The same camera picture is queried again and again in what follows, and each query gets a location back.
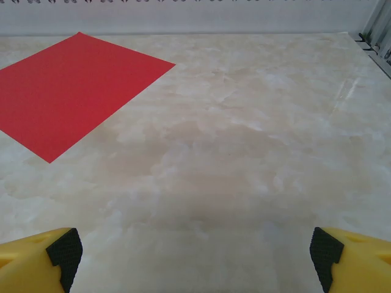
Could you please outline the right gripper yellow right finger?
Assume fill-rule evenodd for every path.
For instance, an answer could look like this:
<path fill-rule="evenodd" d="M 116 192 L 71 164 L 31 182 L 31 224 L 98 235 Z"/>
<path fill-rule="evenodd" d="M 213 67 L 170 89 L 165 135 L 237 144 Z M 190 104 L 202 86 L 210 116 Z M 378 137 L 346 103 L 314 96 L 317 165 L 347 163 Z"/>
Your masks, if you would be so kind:
<path fill-rule="evenodd" d="M 391 293 L 391 242 L 316 227 L 310 257 L 324 293 Z"/>

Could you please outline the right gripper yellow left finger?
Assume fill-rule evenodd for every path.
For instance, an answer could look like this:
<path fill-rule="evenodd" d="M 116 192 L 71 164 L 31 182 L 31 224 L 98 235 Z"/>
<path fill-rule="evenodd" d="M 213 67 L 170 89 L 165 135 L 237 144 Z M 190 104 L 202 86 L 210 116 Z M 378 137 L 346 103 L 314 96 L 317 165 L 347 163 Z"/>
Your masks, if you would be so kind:
<path fill-rule="evenodd" d="M 0 293 L 70 293 L 82 253 L 76 228 L 0 244 Z"/>

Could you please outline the aluminium frame post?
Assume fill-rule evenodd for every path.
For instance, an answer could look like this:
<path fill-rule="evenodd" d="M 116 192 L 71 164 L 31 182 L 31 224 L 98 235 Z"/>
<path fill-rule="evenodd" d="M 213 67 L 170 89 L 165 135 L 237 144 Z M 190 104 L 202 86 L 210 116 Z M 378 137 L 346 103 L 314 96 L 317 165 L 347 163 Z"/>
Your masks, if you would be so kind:
<path fill-rule="evenodd" d="M 391 0 L 379 0 L 360 37 L 365 51 L 391 66 Z"/>

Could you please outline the aluminium side rail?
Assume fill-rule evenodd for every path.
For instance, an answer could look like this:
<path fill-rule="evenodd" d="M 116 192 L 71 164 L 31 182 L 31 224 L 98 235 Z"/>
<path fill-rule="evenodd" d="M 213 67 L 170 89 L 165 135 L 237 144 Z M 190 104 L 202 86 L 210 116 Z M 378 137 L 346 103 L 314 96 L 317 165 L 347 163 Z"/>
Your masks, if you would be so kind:
<path fill-rule="evenodd" d="M 371 45 L 364 34 L 359 33 L 354 37 L 354 41 L 366 52 L 369 58 L 382 70 L 391 80 L 391 37 L 382 48 Z"/>

